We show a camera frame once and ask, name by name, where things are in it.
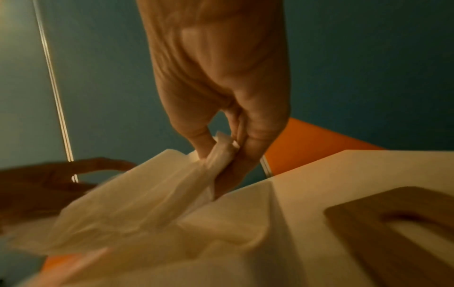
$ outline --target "brown wooden object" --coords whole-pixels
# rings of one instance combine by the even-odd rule
[[[372,275],[389,287],[454,287],[454,269],[392,230],[411,218],[454,232],[454,197],[401,187],[325,210],[330,225]]]

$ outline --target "blurred hand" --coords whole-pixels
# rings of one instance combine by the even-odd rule
[[[58,214],[95,184],[74,183],[75,174],[101,170],[127,171],[135,164],[108,158],[47,163],[0,171],[0,227],[2,223]]]
[[[172,126],[206,157],[218,111],[241,148],[217,178],[238,185],[285,128],[289,68],[281,0],[138,0],[159,96]]]

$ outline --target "white vertical line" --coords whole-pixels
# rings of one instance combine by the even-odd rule
[[[55,105],[57,107],[58,120],[60,121],[60,129],[61,129],[61,135],[63,137],[63,143],[65,146],[66,158],[68,161],[74,161],[74,157],[72,156],[70,139],[68,136],[68,130],[66,129],[65,116],[63,114],[63,109],[61,107],[60,93],[58,91],[57,81],[55,79],[55,74],[53,72],[51,55],[49,52],[49,46],[47,45],[46,34],[44,31],[44,26],[43,26],[43,18],[41,15],[41,10],[39,8],[38,0],[33,0],[33,6],[35,8],[36,21],[38,23],[39,34],[41,36],[41,42],[43,44],[43,50],[44,50],[44,55],[46,57],[47,68],[49,70],[49,78],[51,80],[53,97],[55,99]],[[72,180],[74,182],[78,182],[77,174],[75,174],[72,177]]]
[[[271,171],[270,165],[268,164],[268,161],[266,160],[265,156],[262,156],[260,159],[260,164],[262,165],[263,171],[265,172],[265,175],[267,178],[270,178],[273,176],[273,172]]]

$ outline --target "white bag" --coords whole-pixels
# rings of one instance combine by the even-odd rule
[[[24,286],[304,286],[271,183],[212,202],[214,179],[235,153],[219,133],[206,160],[166,150],[57,218],[14,227],[19,249],[86,254]]]

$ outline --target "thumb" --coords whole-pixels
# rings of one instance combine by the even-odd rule
[[[207,126],[190,134],[182,134],[195,148],[199,158],[206,158],[216,144]]]

